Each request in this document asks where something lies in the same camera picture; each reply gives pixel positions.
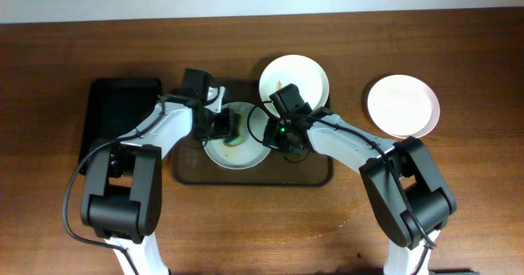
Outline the green yellow sponge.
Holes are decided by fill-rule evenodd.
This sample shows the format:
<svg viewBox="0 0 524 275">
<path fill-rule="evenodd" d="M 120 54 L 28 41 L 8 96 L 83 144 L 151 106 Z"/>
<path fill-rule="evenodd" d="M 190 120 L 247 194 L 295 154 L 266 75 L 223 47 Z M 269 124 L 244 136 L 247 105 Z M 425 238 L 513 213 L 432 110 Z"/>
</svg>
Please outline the green yellow sponge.
<svg viewBox="0 0 524 275">
<path fill-rule="evenodd" d="M 223 144 L 226 147 L 236 147 L 241 145 L 244 142 L 244 138 L 242 137 L 242 115 L 236 111 L 233 112 L 233 123 L 231 128 L 233 130 L 231 134 L 223 140 Z"/>
</svg>

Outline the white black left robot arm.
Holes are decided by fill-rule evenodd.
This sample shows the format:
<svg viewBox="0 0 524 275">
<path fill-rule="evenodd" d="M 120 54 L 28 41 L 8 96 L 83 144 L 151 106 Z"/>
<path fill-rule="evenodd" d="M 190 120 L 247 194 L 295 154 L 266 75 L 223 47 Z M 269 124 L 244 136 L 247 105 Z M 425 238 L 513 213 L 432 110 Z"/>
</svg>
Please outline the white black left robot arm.
<svg viewBox="0 0 524 275">
<path fill-rule="evenodd" d="M 80 218 L 95 232 L 95 246 L 115 252 L 126 274 L 168 274 L 155 230 L 162 208 L 162 160 L 183 138 L 201 141 L 236 132 L 238 117 L 222 95 L 164 95 L 151 113 L 127 133 L 101 143 L 84 156 Z"/>
</svg>

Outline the white plate with sauce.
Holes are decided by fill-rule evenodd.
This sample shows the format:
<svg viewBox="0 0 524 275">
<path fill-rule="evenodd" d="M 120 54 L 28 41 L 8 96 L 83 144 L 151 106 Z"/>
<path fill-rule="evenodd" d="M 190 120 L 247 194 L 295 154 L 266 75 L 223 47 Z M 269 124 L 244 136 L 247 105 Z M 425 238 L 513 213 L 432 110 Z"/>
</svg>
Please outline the white plate with sauce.
<svg viewBox="0 0 524 275">
<path fill-rule="evenodd" d="M 302 55 L 285 55 L 270 62 L 259 81 L 261 101 L 288 84 L 295 84 L 302 99 L 314 110 L 325 106 L 329 96 L 329 82 L 324 69 L 314 60 Z"/>
</svg>

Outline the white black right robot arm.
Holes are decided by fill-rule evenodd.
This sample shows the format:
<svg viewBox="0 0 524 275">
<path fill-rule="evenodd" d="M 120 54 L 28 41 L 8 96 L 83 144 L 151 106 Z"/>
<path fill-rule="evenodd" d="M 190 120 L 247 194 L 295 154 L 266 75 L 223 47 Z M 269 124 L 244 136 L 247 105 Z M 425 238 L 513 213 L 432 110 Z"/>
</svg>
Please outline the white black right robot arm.
<svg viewBox="0 0 524 275">
<path fill-rule="evenodd" d="M 385 274 L 427 274 L 436 238 L 457 203 L 421 140 L 373 136 L 325 107 L 269 118 L 263 144 L 282 152 L 304 149 L 359 173 L 373 214 L 389 239 Z"/>
</svg>

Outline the pink plate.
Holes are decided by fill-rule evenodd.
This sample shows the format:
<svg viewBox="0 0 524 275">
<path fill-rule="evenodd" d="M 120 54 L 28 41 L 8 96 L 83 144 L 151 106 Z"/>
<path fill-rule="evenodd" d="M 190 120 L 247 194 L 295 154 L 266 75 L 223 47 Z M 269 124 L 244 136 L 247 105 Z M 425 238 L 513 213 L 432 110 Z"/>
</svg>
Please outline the pink plate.
<svg viewBox="0 0 524 275">
<path fill-rule="evenodd" d="M 421 138 L 440 119 L 440 103 L 422 80 L 406 74 L 379 79 L 368 91 L 366 107 L 372 122 L 396 138 Z"/>
</svg>

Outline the light blue plate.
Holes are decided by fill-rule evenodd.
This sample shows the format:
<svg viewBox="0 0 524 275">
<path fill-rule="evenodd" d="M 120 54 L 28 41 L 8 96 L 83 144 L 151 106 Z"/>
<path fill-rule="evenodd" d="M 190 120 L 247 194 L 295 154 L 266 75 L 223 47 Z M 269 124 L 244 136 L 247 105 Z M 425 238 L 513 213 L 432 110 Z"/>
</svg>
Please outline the light blue plate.
<svg viewBox="0 0 524 275">
<path fill-rule="evenodd" d="M 270 149 L 257 142 L 248 131 L 246 120 L 254 105 L 236 101 L 224 107 L 240 115 L 239 135 L 232 140 L 209 140 L 204 146 L 206 154 L 225 169 L 248 169 L 258 165 L 268 156 Z"/>
</svg>

